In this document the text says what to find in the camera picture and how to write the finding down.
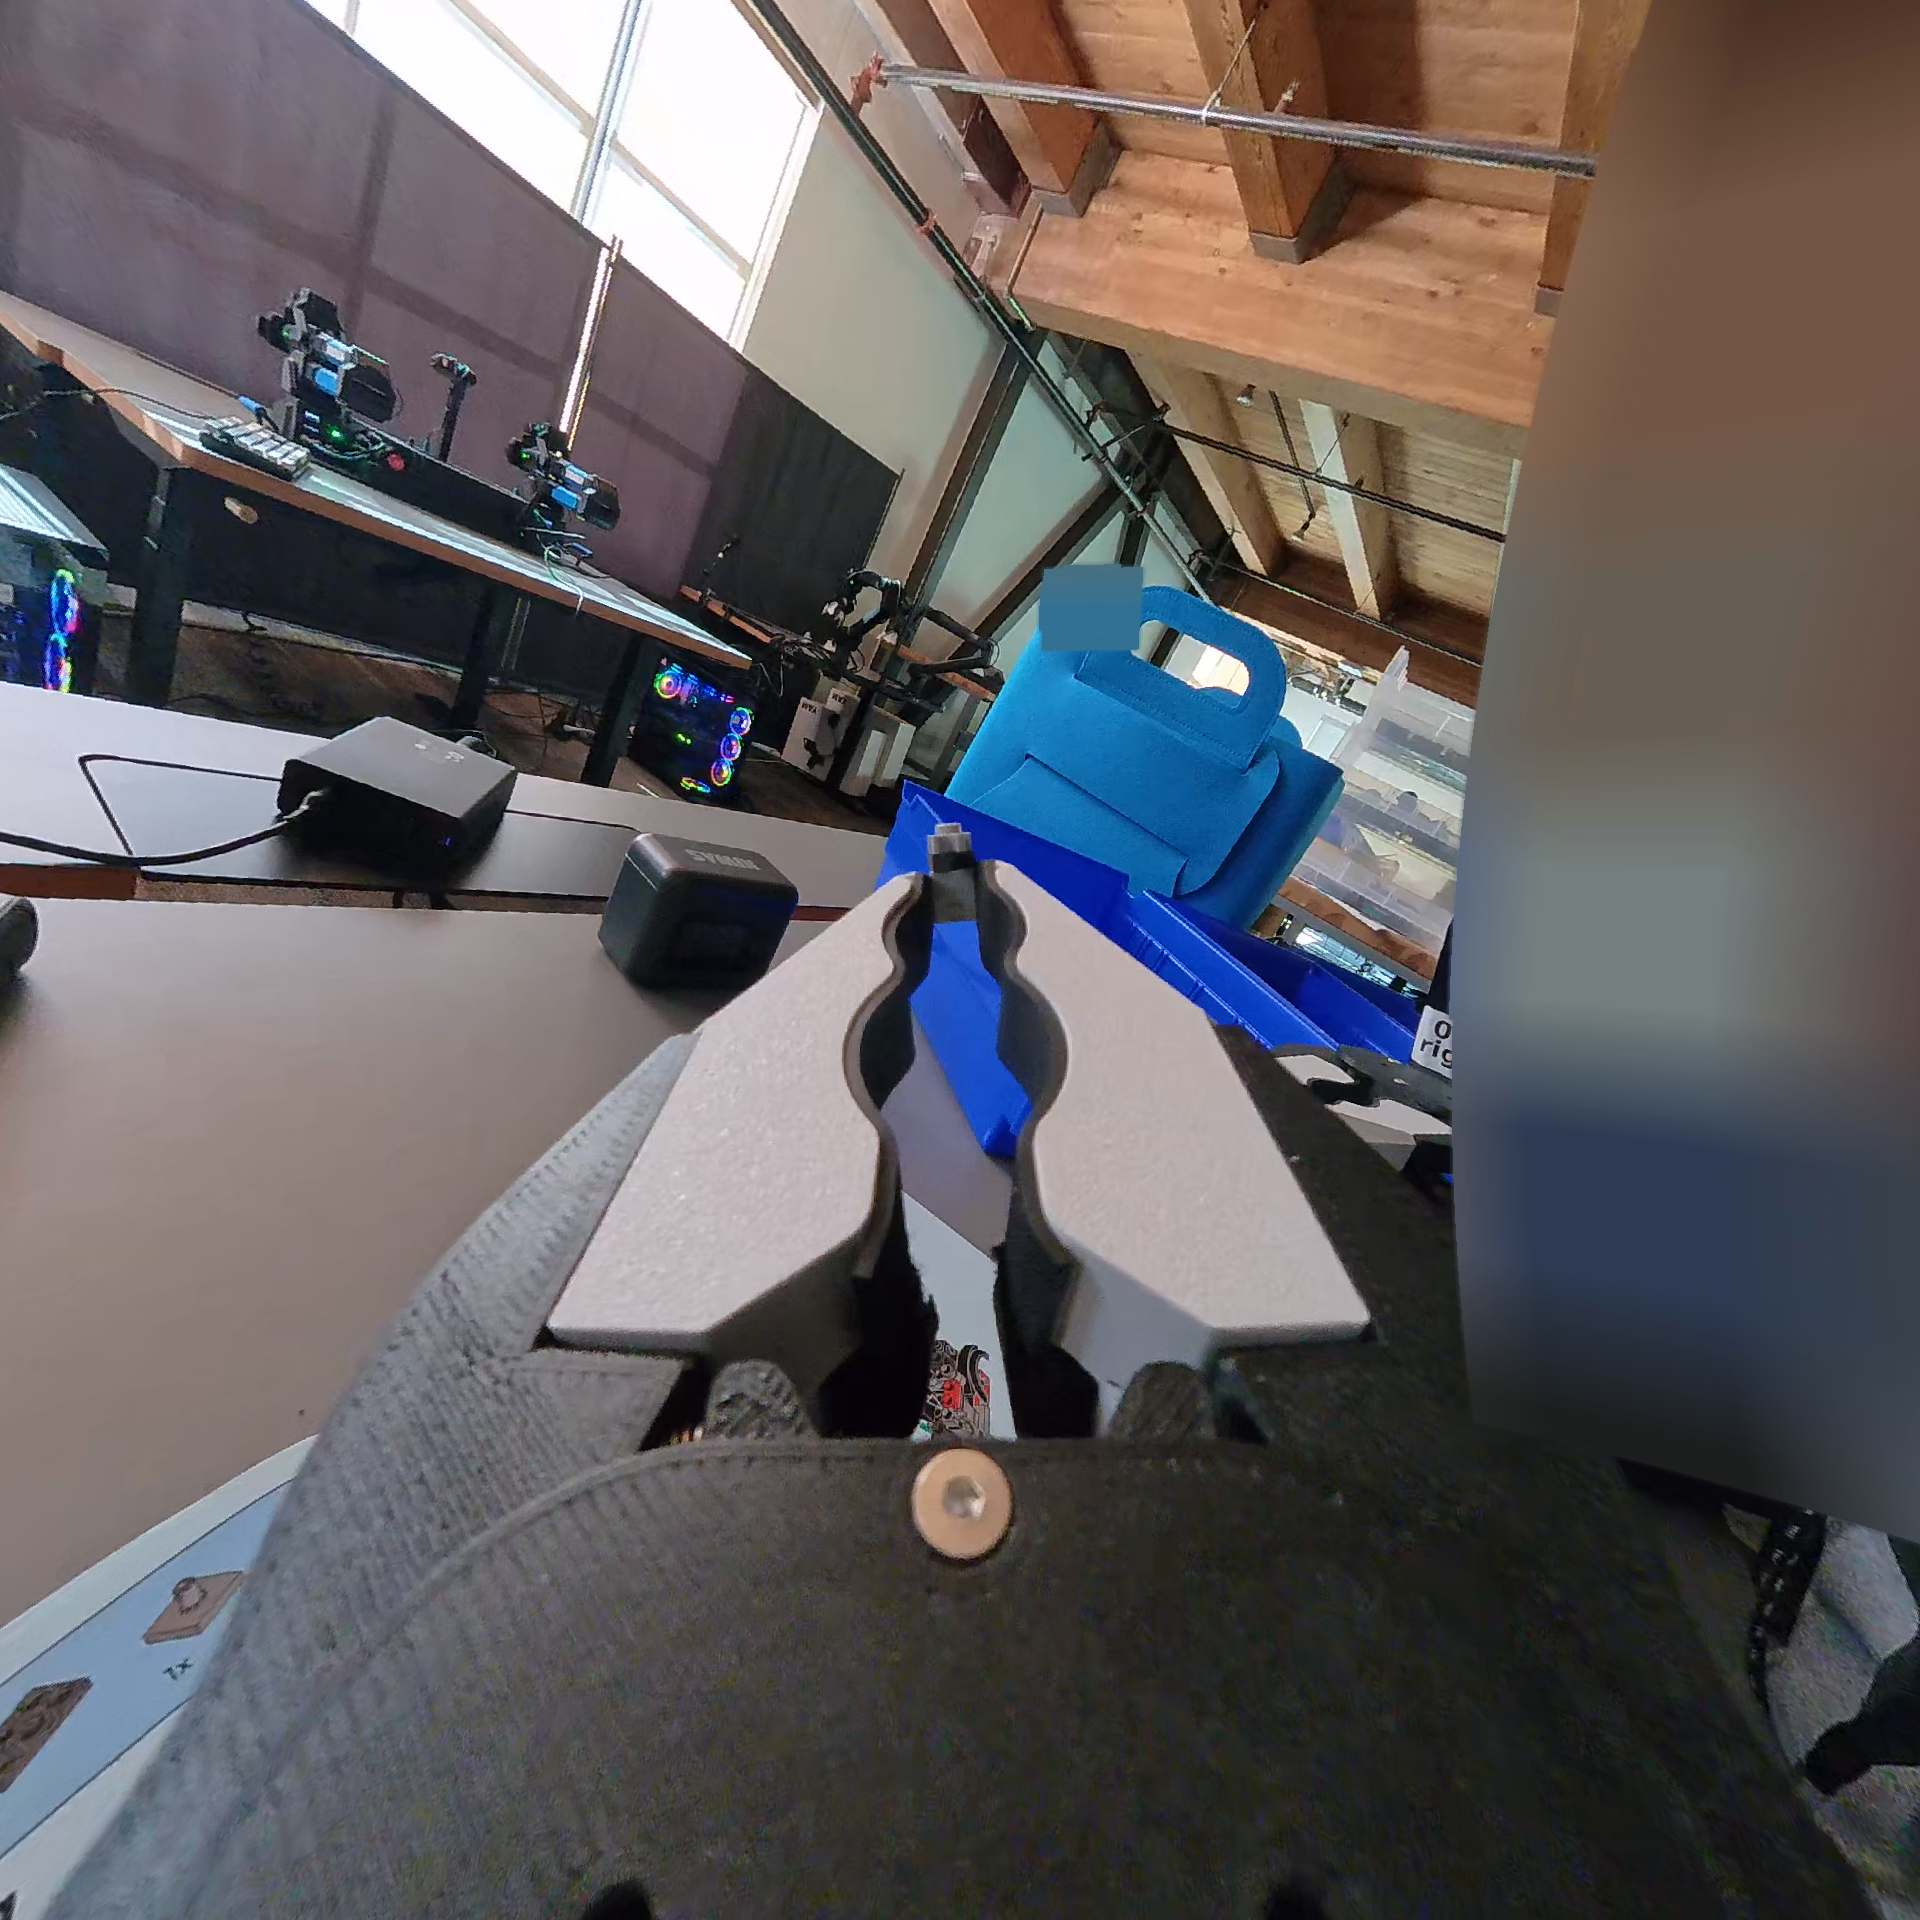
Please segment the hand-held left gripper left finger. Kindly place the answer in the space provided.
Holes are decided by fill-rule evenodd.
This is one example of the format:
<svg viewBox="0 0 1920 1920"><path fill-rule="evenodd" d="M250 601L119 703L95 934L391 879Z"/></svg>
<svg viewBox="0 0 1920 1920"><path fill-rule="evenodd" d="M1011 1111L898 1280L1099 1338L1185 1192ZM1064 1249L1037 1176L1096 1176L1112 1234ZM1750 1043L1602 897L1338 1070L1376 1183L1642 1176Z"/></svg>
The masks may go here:
<svg viewBox="0 0 1920 1920"><path fill-rule="evenodd" d="M882 1116L930 879L887 880L710 1016L546 1318L578 1352L765 1361L822 1430L915 1430L930 1302Z"/></svg>

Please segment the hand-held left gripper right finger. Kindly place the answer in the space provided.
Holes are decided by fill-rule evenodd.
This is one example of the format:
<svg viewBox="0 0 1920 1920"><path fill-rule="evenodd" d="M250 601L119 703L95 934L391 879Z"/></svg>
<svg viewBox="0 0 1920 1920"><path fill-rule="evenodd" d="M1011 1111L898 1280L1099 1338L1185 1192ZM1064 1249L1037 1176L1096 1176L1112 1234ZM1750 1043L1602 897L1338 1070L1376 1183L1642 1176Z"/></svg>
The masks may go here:
<svg viewBox="0 0 1920 1920"><path fill-rule="evenodd" d="M1227 1036L1015 866L977 866L973 900L1030 1105L993 1288L1015 1431L1101 1433L1154 1366L1366 1338Z"/></svg>

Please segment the grey desk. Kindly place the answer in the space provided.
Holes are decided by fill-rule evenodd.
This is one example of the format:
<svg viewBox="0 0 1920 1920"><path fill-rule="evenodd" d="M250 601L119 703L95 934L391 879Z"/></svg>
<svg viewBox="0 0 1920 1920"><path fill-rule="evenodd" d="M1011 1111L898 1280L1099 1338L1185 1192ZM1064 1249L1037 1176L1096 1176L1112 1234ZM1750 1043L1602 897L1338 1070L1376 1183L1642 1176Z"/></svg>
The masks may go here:
<svg viewBox="0 0 1920 1920"><path fill-rule="evenodd" d="M523 1170L712 994L595 916L38 900L3 993L1 1608L314 1433Z"/></svg>

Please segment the small black cube case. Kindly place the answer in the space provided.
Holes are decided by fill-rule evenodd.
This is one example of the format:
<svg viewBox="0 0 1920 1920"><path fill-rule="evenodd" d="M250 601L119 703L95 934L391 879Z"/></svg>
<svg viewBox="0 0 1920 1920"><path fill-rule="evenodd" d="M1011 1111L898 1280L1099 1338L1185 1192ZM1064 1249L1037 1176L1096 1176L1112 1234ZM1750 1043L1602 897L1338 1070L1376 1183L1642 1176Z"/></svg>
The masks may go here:
<svg viewBox="0 0 1920 1920"><path fill-rule="evenodd" d="M738 993L760 978L799 906L762 856L666 832L632 838L599 923L607 961L649 993Z"/></svg>

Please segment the clear plastic drawer unit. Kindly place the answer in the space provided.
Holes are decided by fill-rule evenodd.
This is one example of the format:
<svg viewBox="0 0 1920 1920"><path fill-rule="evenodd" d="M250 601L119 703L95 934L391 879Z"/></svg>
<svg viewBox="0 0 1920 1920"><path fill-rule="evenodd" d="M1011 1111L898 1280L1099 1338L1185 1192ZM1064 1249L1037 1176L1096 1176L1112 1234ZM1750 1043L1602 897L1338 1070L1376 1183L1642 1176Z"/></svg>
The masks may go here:
<svg viewBox="0 0 1920 1920"><path fill-rule="evenodd" d="M1398 647L1338 692L1290 691L1283 719L1341 788L1294 883L1362 929L1381 953L1431 970L1456 913L1471 710L1413 680L1423 656Z"/></svg>

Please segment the adjoining grey table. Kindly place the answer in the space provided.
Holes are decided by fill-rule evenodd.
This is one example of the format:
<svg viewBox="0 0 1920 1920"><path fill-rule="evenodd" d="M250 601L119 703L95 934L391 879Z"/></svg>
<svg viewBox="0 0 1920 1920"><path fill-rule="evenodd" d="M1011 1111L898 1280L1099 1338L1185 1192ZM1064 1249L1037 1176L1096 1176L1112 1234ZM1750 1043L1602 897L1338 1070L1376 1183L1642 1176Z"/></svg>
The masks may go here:
<svg viewBox="0 0 1920 1920"><path fill-rule="evenodd" d="M178 711L106 704L37 689L1 689L1 828L120 852L179 852L224 843L273 816L280 766L313 736ZM691 807L554 778L520 776L505 824L466 868L435 888L464 906L599 907L639 832L752 849L822 915L875 884L882 839L808 824ZM131 899L185 884L240 884L288 897L425 894L432 880L398 868L305 856L269 841L227 857L141 873L104 871L3 849L3 884L42 897Z"/></svg>

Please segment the black flat box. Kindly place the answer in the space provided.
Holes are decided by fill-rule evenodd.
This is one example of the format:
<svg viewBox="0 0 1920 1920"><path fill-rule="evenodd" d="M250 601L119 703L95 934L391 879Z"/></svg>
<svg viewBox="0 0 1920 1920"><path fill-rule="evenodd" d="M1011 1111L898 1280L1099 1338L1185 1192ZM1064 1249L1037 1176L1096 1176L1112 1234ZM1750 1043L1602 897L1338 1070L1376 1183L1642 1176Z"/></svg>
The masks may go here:
<svg viewBox="0 0 1920 1920"><path fill-rule="evenodd" d="M498 758L378 716L290 758L277 809L313 852L453 873L491 846L515 778Z"/></svg>

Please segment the dark fabric panel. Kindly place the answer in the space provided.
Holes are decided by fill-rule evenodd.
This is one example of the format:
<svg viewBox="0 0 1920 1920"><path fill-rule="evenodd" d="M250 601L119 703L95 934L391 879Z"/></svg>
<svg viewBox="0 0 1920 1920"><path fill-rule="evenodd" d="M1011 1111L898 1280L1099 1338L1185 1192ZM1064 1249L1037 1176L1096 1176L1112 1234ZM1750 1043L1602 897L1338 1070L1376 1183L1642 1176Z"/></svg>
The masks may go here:
<svg viewBox="0 0 1920 1920"><path fill-rule="evenodd" d="M898 473L759 372L672 296L613 270L578 463L618 522L591 563L651 598L686 588L784 628L863 569Z"/></svg>
<svg viewBox="0 0 1920 1920"><path fill-rule="evenodd" d="M441 427L510 487L552 420L595 244L320 11L282 3L1 4L1 283L227 394L273 401L256 318L310 289L381 354L398 433Z"/></svg>

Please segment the wooden edged work table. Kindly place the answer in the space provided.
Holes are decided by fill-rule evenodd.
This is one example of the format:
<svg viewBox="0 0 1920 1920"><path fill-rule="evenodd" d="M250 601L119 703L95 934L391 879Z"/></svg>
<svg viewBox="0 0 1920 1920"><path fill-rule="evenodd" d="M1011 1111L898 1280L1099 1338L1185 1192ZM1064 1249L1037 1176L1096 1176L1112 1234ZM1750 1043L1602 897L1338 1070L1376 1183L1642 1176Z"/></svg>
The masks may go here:
<svg viewBox="0 0 1920 1920"><path fill-rule="evenodd" d="M314 556L322 527L341 539L377 545L389 569L417 571L434 588L447 591L453 578L464 580L461 680L447 710L455 730L474 728L533 604L547 604L583 626L599 622L618 631L609 682L595 698L599 722L583 769L589 785L609 785L627 748L632 721L655 676L647 663L651 655L686 663L701 659L710 682L721 671L742 674L752 668L735 647L624 584L551 566L325 464L280 479L227 460L202 442L201 430L240 416L240 398L89 327L13 296L1 296L1 324L17 350L64 380L64 390L29 403L31 412L51 407L56 425L73 425L83 394L152 468L138 498L127 563L134 604L122 691L131 704L161 710L170 703L183 610L187 604L214 607L214 576L222 569L240 569L247 588L267 593L263 601L235 593L224 599L227 610L265 609L269 618L314 634L367 640L398 656L421 659L413 643L400 644L401 604L389 580L358 584L342 576L325 591L320 609L310 609L309 599L294 604L291 563Z"/></svg>

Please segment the person's grey sweatshirt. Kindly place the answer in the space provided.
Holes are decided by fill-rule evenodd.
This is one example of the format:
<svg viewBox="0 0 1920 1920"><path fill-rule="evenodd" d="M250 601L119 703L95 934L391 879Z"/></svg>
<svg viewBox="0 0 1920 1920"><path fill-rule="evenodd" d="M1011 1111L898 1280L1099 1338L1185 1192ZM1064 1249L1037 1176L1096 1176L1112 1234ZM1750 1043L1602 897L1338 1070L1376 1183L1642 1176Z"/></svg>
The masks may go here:
<svg viewBox="0 0 1920 1920"><path fill-rule="evenodd" d="M1745 1670L1814 1825L1880 1916L1918 1916L1915 1543L1773 1523Z"/></svg>

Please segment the building instruction booklet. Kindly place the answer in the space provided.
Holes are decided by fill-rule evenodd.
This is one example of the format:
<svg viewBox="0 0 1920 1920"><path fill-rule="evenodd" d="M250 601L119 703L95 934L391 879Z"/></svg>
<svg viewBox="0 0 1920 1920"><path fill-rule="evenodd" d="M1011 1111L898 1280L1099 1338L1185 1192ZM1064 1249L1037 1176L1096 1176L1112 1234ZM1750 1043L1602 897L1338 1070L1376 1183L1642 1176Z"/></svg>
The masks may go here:
<svg viewBox="0 0 1920 1920"><path fill-rule="evenodd" d="M914 1198L903 1219L936 1311L915 1439L1010 1439L991 1259ZM230 1625L235 1580L310 1448L305 1439L227 1480L3 1628L3 1854L192 1699Z"/></svg>

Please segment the metal ceiling pipe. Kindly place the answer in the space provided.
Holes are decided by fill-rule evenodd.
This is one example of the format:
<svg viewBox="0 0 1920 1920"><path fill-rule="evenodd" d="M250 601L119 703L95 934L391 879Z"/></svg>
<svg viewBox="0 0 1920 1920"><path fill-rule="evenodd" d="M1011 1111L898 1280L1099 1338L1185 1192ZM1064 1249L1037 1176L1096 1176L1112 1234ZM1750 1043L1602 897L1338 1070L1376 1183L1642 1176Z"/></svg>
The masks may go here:
<svg viewBox="0 0 1920 1920"><path fill-rule="evenodd" d="M1318 143L1354 153L1398 153L1429 160L1453 160L1478 170L1522 172L1537 176L1592 180L1599 159L1592 151L1566 151L1543 143L1491 136L1456 136L1426 129L1384 129L1349 120L1314 116L1280 111L1245 111L1217 104L1183 104L1161 97L1136 97L1099 87L1070 87L1062 82L997 80L959 70L931 70L878 59L872 67L875 87L945 90L982 100L1019 106L1077 107L1085 112L1112 112L1143 121L1210 129L1248 137L1281 137Z"/></svg>

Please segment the window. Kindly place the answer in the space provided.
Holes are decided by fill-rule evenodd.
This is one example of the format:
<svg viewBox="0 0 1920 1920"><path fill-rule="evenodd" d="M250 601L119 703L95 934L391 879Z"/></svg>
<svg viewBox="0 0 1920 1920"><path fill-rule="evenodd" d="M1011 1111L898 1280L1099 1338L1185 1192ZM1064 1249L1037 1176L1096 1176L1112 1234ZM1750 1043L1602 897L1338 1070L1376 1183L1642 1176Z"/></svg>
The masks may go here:
<svg viewBox="0 0 1920 1920"><path fill-rule="evenodd" d="M314 3L738 348L818 111L725 3Z"/></svg>

